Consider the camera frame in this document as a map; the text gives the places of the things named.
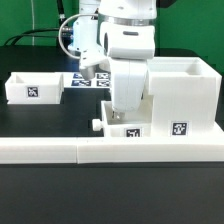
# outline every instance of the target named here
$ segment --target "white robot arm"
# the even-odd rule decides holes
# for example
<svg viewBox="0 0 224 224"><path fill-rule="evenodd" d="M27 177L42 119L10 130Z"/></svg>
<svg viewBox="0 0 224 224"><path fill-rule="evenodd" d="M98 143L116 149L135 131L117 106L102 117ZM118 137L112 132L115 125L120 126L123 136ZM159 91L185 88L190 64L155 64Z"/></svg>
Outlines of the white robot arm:
<svg viewBox="0 0 224 224"><path fill-rule="evenodd" d="M153 21L156 0L102 0L95 57L83 54L85 77L95 64L111 73L111 101L116 117L138 109L147 75L147 59L155 52Z"/></svg>

